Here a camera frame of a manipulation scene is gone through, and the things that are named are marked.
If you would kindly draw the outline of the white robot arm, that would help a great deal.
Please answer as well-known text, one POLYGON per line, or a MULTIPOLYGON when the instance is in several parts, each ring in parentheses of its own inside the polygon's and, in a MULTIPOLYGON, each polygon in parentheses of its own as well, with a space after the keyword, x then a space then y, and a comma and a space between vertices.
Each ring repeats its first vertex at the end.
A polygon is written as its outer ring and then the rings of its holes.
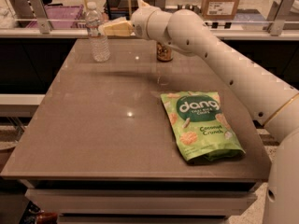
POLYGON ((273 160, 263 224, 299 224, 299 90, 214 36, 188 9, 168 13, 138 0, 130 20, 104 23, 106 35, 134 34, 202 58, 279 141, 273 160))

